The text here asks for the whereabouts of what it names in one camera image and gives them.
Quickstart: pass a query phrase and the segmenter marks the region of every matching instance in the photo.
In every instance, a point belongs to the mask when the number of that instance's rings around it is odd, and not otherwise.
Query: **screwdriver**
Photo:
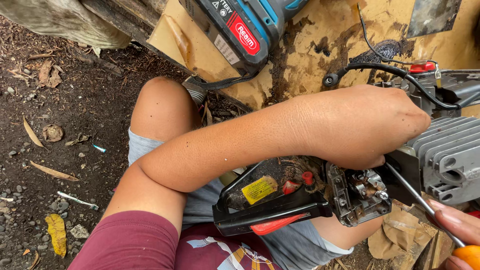
[[[435,211],[427,204],[427,202],[417,193],[417,191],[403,178],[400,173],[398,173],[395,168],[390,165],[388,162],[385,163],[387,167],[392,171],[395,177],[405,186],[408,191],[415,197],[415,199],[422,205],[427,213],[437,222],[440,229],[442,229],[458,246],[452,253],[453,256],[458,257],[464,260],[468,265],[470,265],[474,270],[480,270],[480,246],[477,245],[465,245],[462,240],[455,237],[450,231],[445,229],[435,218]]]

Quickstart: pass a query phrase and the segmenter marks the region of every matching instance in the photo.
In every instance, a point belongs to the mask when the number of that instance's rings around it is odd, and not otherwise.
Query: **screwdriver shaft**
[[[388,162],[385,163],[387,167],[392,171],[392,173],[395,175],[395,177],[408,189],[408,191],[415,197],[415,199],[422,205],[423,208],[427,211],[427,213],[433,218],[435,222],[437,222],[438,226],[440,229],[442,229],[452,240],[453,242],[458,246],[458,247],[464,247],[465,244],[462,242],[462,240],[456,238],[451,232],[449,232],[447,229],[445,229],[435,218],[435,211],[427,204],[427,202],[418,194],[418,192],[403,178],[401,174],[399,174],[395,168],[388,164]]]

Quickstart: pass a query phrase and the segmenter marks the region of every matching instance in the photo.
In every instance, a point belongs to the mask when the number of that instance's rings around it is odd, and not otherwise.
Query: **gray shorts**
[[[128,134],[130,165],[163,144],[160,141],[138,136],[130,129]],[[202,222],[213,222],[212,205],[218,201],[223,187],[219,179],[215,178],[202,188],[188,194],[187,205],[183,212],[182,229]],[[311,270],[353,251],[353,248],[341,249],[323,239],[310,221],[290,224],[260,237],[270,250],[275,263],[283,270]]]

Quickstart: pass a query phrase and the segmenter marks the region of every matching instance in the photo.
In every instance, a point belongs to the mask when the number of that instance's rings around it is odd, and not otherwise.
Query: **forearm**
[[[228,170],[264,159],[301,154],[299,110],[283,102],[174,138],[137,162],[155,182],[193,191]]]

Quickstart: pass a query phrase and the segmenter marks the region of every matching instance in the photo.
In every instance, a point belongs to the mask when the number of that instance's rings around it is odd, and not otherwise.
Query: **fingers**
[[[474,270],[465,261],[455,257],[448,257],[437,270]]]
[[[480,245],[480,219],[433,200],[427,203],[435,210],[435,218],[445,229],[467,244]]]

